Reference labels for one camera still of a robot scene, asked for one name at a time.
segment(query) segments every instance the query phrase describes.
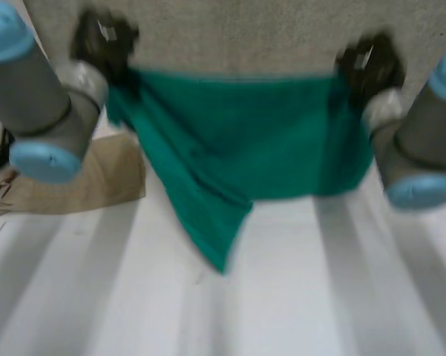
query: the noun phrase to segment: robotic arm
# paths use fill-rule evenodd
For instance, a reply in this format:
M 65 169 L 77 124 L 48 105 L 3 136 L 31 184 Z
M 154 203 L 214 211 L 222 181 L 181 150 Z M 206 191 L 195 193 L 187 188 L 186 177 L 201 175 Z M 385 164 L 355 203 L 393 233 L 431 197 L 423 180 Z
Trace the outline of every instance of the robotic arm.
M 48 183 L 81 167 L 109 84 L 125 80 L 138 31 L 110 13 L 85 11 L 71 59 L 56 72 L 16 10 L 0 1 L 0 121 L 15 142 L 10 163 Z
M 446 203 L 446 54 L 405 113 L 401 65 L 390 36 L 362 39 L 337 58 L 352 89 L 391 205 L 420 211 Z

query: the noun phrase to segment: cloth fold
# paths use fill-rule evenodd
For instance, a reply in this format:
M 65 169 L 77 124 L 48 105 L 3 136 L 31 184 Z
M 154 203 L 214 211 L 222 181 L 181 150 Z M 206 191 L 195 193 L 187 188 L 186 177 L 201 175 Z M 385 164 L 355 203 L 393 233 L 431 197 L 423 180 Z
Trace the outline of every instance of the cloth fold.
M 133 70 L 108 118 L 137 132 L 185 230 L 225 271 L 255 200 L 341 194 L 373 155 L 342 78 L 226 78 Z
M 0 173 L 0 214 L 69 214 L 145 196 L 145 164 L 127 133 L 94 140 L 72 182 L 48 185 L 7 169 Z

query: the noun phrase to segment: tan cloth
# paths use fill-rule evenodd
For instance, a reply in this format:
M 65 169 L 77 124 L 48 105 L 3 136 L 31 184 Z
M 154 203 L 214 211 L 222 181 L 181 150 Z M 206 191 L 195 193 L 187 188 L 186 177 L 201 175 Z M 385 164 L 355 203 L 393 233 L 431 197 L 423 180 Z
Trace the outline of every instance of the tan cloth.
M 120 133 L 93 141 L 77 178 L 48 185 L 14 171 L 0 174 L 0 214 L 68 214 L 145 196 L 145 165 L 138 144 Z

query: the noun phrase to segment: teal towel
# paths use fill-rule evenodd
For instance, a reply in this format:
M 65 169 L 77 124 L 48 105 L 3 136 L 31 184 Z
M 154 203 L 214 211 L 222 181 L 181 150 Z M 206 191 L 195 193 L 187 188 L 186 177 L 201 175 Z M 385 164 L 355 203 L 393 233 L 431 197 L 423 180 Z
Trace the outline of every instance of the teal towel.
M 108 118 L 128 123 L 175 213 L 221 272 L 255 200 L 354 189 L 373 155 L 337 76 L 231 79 L 131 72 Z

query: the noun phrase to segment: white table surface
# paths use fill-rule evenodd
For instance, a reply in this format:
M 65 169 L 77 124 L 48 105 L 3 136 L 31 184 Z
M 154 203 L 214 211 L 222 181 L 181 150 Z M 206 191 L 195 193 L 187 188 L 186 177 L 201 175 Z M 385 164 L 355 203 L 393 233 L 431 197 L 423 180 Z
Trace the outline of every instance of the white table surface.
M 222 277 L 146 184 L 0 217 L 0 356 L 446 355 L 446 208 L 390 212 L 373 171 L 345 197 L 257 204 Z

